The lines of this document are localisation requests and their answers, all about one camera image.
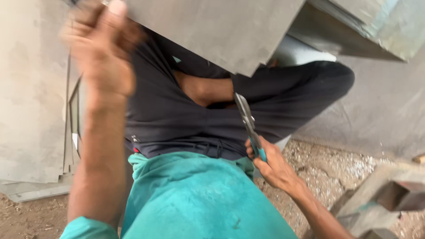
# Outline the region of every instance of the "stain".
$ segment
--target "stain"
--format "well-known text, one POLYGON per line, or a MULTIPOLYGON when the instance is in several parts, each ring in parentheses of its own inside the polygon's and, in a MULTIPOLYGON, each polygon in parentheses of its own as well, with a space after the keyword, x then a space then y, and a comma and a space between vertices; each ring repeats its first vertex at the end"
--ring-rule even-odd
POLYGON ((235 230, 237 230, 237 229, 239 229, 239 227, 238 227, 238 225, 239 225, 239 223, 241 222, 241 219, 240 218, 238 218, 238 221, 236 222, 236 224, 233 226, 233 229, 235 229, 235 230))

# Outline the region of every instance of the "concrete wall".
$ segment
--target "concrete wall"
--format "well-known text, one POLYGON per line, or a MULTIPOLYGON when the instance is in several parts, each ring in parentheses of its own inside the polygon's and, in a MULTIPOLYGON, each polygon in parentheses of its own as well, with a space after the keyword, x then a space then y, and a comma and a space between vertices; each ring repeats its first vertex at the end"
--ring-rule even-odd
POLYGON ((295 138, 382 158, 425 153, 425 47, 408 64, 337 60, 355 72, 352 90, 295 138))

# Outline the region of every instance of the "hand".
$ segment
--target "hand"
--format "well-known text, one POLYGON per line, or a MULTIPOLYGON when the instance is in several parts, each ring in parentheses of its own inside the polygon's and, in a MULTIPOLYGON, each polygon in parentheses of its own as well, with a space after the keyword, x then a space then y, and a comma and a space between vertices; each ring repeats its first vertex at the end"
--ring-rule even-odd
MULTIPOLYGON (((278 146, 268 142, 260 136, 261 144, 266 152, 267 162, 261 160, 260 157, 254 159, 254 165, 259 169, 261 175, 272 187, 280 188, 287 192, 290 196, 295 189, 304 184, 302 179, 298 177, 291 165, 282 156, 278 146)), ((248 139, 245 142, 246 152, 250 158, 254 157, 254 150, 248 139)))
POLYGON ((61 33, 88 90, 102 96, 127 98, 135 89, 128 55, 143 34, 126 14, 121 0, 112 0, 108 7, 102 0, 81 0, 61 33))

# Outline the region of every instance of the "sandy floor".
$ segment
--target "sandy floor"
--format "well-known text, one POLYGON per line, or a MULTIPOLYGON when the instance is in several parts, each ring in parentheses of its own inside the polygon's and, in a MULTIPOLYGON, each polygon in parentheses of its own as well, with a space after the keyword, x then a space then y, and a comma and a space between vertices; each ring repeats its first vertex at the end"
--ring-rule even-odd
MULTIPOLYGON (((290 141, 283 154, 330 210, 347 190, 359 186, 376 165, 393 163, 298 141, 290 141)), ((270 187, 263 179, 256 179, 255 183, 300 238, 312 238, 307 220, 284 192, 270 187)), ((67 199, 56 196, 14 204, 0 194, 0 238, 59 238, 66 224, 67 199)), ((425 239, 425 211, 404 213, 391 230, 399 238, 425 239)))

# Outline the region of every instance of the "stack of metal sheets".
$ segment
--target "stack of metal sheets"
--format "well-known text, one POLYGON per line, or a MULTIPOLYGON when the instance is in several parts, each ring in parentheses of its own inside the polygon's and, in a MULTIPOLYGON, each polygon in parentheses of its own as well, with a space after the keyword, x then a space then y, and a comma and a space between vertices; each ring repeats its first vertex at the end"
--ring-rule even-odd
POLYGON ((58 38, 63 1, 7 2, 0 15, 0 192, 15 202, 67 193, 79 162, 78 74, 58 38))

